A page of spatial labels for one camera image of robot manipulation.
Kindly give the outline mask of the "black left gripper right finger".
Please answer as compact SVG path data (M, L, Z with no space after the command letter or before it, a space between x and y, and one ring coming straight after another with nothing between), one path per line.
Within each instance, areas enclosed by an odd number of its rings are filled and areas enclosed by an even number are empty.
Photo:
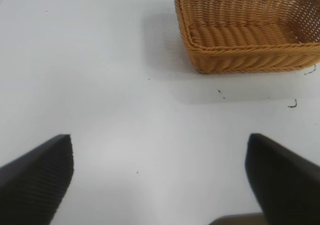
M320 223L320 167L260 133L247 143L245 171L270 225Z

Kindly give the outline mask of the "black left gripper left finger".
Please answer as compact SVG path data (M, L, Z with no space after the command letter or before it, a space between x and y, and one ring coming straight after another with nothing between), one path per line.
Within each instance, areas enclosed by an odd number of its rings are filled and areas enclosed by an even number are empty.
M74 174L71 136L59 134L0 168L0 223L48 225Z

